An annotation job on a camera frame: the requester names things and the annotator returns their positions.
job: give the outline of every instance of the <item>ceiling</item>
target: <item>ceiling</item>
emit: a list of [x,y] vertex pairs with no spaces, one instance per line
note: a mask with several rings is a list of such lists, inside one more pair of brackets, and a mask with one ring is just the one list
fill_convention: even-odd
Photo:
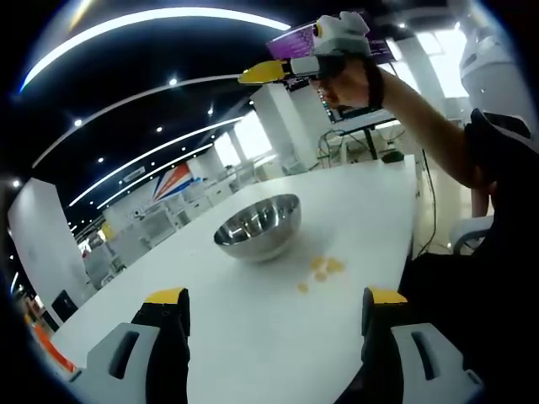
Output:
[[[282,32],[257,24],[228,19],[159,19],[110,31],[70,50],[54,61],[22,93],[26,72],[49,49],[106,20],[153,8],[181,6],[225,8],[274,19],[292,27],[313,21],[325,13],[365,8],[374,17],[407,8],[444,6],[443,0],[289,1],[277,0],[93,0],[87,12],[66,34],[66,13],[60,1],[30,0],[33,13],[24,20],[13,42],[18,49],[5,84],[9,94],[8,133],[3,137],[3,161],[13,177],[37,177],[54,183],[67,206],[92,183],[122,164],[166,141],[222,120],[241,116],[252,107],[248,96],[256,88],[241,87],[235,80],[170,88],[128,103],[97,118],[62,142],[35,169],[32,162],[56,139],[101,109],[151,88],[179,81],[238,74],[270,58],[265,44]],[[207,111],[213,107],[214,114]],[[230,116],[228,111],[237,106]],[[163,131],[156,132],[162,126]],[[217,131],[224,132],[226,126]],[[155,162],[156,167],[203,143],[194,136],[133,165],[66,210],[73,222],[94,219],[95,209],[117,192],[118,179]],[[104,162],[98,163],[100,157]]]

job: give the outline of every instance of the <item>stainless steel bowl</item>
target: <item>stainless steel bowl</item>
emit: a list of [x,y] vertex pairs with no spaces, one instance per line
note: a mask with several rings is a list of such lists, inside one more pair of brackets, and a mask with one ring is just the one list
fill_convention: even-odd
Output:
[[228,255],[251,262],[272,259],[290,245],[302,222],[300,200],[276,195],[239,211],[213,239]]

